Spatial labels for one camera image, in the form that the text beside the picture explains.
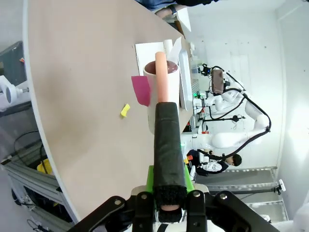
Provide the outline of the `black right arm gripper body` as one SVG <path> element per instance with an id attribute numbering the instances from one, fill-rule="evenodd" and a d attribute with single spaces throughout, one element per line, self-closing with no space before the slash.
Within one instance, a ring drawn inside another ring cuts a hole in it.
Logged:
<path id="1" fill-rule="evenodd" d="M 223 72 L 223 86 L 223 93 L 225 93 L 231 86 L 231 77 L 226 72 Z"/>

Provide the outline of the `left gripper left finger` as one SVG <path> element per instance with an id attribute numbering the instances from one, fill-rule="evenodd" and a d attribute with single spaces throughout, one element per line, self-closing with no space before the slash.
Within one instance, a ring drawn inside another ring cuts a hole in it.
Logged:
<path id="1" fill-rule="evenodd" d="M 152 232 L 155 214 L 153 166 L 145 186 L 138 186 L 129 199 L 112 196 L 74 225 L 71 232 Z"/>

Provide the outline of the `person bare hand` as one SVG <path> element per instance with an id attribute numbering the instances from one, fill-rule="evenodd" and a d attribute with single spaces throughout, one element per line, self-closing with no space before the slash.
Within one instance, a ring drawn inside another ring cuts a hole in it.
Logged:
<path id="1" fill-rule="evenodd" d="M 158 10 L 157 12 L 155 12 L 155 15 L 160 17 L 160 18 L 165 18 L 165 17 L 172 15 L 172 14 L 173 14 L 173 11 L 169 7 L 162 8 L 162 9 Z"/>

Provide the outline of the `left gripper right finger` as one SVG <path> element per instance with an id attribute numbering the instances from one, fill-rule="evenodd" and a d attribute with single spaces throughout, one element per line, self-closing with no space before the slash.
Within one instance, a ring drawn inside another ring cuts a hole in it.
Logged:
<path id="1" fill-rule="evenodd" d="M 186 197 L 188 232 L 277 232 L 232 192 L 216 195 L 192 189 Z"/>

